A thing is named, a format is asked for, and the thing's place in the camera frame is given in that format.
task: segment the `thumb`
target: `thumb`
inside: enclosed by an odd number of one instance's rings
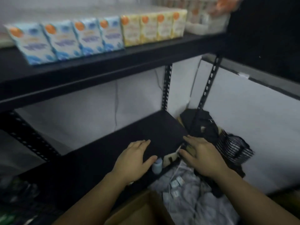
[[[151,156],[149,159],[147,159],[146,162],[143,163],[143,165],[142,165],[142,172],[143,172],[143,174],[145,174],[145,173],[149,170],[150,166],[152,166],[152,164],[153,164],[156,160],[157,160],[157,156],[156,156],[156,155],[153,155],[153,156]]]
[[[196,166],[196,158],[194,158],[193,156],[191,156],[186,150],[180,149],[179,150],[180,155],[183,156],[184,159],[186,159],[188,161],[188,163],[195,167]]]

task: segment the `forearm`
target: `forearm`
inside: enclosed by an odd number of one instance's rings
[[[300,224],[300,220],[248,184],[233,170],[228,169],[215,178],[215,181],[248,224]]]
[[[126,184],[108,173],[90,192],[66,211],[53,225],[101,225]]]

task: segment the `person's left hand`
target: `person's left hand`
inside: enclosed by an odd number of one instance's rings
[[[149,144],[150,140],[130,143],[119,155],[112,173],[124,179],[126,185],[140,179],[157,160],[157,156],[153,155],[143,163],[143,155]]]

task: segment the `black and white striped cloth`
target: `black and white striped cloth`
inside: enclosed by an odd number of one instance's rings
[[[249,144],[241,137],[227,134],[224,130],[219,135],[216,148],[223,156],[237,166],[242,165],[254,155]]]

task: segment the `finger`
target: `finger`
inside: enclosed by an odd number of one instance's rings
[[[197,145],[199,144],[199,142],[197,140],[194,140],[192,138],[186,137],[184,136],[183,139],[188,142],[190,145],[192,145],[194,148],[197,147]]]
[[[141,143],[143,143],[143,142],[145,142],[145,140],[138,140],[136,142],[133,142],[132,147],[133,148],[138,148],[141,145]]]
[[[127,147],[127,148],[129,148],[129,147],[132,147],[132,146],[133,146],[133,144],[134,144],[134,142],[131,142],[131,143],[128,145],[128,147]]]
[[[190,136],[190,135],[188,135],[187,137],[190,138],[190,139],[197,140],[199,143],[207,143],[208,142],[204,138],[200,138],[200,137],[194,137],[194,136]]]
[[[147,159],[146,162],[143,163],[142,165],[142,173],[145,174],[147,170],[149,170],[150,166],[157,160],[157,156],[153,155],[149,159]]]
[[[139,147],[143,151],[143,153],[146,151],[148,145],[150,144],[151,140],[147,140],[146,142],[142,143]]]
[[[179,150],[180,155],[183,156],[184,159],[193,167],[196,166],[197,159],[191,156],[186,150],[180,149]]]

